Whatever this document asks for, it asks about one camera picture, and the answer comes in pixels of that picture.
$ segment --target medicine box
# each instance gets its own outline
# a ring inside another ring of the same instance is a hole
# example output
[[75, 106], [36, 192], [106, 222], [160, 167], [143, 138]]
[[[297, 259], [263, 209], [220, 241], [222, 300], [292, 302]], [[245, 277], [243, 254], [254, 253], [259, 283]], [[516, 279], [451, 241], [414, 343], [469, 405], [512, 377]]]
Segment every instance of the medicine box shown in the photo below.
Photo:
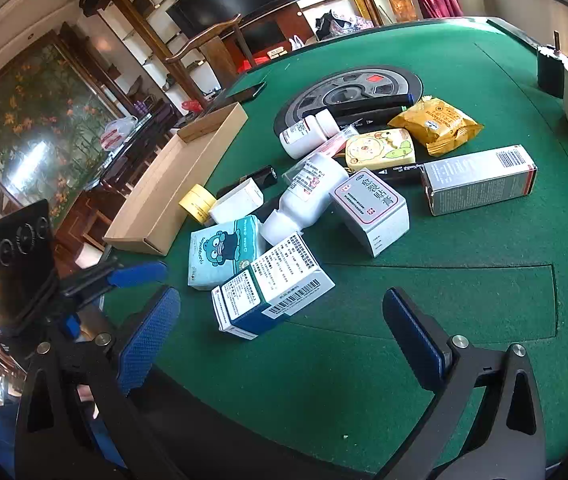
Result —
[[295, 233], [214, 288], [211, 295], [219, 330], [254, 339], [333, 286]]
[[191, 233], [189, 285], [212, 290], [248, 267], [266, 248], [260, 225], [249, 215]]
[[249, 215], [263, 204], [264, 195], [248, 178], [217, 200], [208, 213], [216, 223], [223, 224]]
[[537, 166], [520, 144], [424, 164], [422, 182], [434, 216], [525, 196]]
[[410, 227], [404, 197], [369, 170], [331, 191], [336, 210], [353, 235], [376, 257]]

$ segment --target yellow snack package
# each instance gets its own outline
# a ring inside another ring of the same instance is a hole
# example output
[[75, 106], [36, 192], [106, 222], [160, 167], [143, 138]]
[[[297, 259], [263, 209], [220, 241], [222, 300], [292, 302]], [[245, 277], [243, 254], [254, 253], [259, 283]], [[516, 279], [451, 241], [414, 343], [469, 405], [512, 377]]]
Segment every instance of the yellow snack package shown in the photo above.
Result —
[[473, 139], [484, 127], [461, 110], [430, 95], [424, 95], [392, 119], [388, 126], [406, 128], [433, 156], [452, 152]]

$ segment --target barcode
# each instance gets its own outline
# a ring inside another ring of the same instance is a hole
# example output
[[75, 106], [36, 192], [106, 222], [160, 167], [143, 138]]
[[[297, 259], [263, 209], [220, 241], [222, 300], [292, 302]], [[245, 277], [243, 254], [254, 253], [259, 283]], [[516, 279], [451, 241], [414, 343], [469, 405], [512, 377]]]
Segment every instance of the barcode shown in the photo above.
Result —
[[297, 251], [297, 253], [301, 256], [302, 261], [306, 264], [307, 269], [312, 269], [315, 266], [315, 262], [313, 261], [312, 256], [306, 250], [306, 247], [302, 244], [302, 241], [299, 239], [297, 235], [291, 237], [291, 243], [293, 247]]
[[289, 307], [296, 304], [304, 296], [312, 294], [315, 291], [315, 289], [317, 289], [319, 286], [320, 282], [318, 282], [317, 280], [312, 280], [308, 285], [303, 286], [302, 288], [297, 290], [294, 294], [291, 294], [287, 298], [284, 298], [278, 304], [275, 304], [270, 308], [267, 308], [264, 312], [270, 312], [275, 316], [279, 316], [279, 314], [283, 314], [286, 310], [289, 309]]
[[513, 166], [519, 166], [520, 164], [526, 163], [517, 150], [512, 150], [510, 152], [497, 152], [497, 156], [504, 168], [512, 168]]

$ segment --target light blue box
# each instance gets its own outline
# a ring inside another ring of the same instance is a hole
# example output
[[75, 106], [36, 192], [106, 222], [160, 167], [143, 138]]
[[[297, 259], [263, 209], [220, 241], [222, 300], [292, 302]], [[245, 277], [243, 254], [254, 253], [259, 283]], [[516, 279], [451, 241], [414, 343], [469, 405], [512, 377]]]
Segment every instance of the light blue box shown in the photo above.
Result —
[[212, 290], [227, 282], [264, 253], [259, 220], [248, 215], [190, 235], [189, 285]]

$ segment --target cardboard tray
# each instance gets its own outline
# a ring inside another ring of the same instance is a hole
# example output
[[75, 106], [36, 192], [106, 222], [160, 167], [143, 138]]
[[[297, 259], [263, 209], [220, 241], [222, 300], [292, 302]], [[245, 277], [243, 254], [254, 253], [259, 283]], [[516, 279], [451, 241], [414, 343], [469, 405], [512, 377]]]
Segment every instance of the cardboard tray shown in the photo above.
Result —
[[241, 105], [232, 104], [180, 129], [142, 175], [104, 241], [166, 256], [188, 214], [179, 200], [195, 184], [206, 184], [247, 119]]

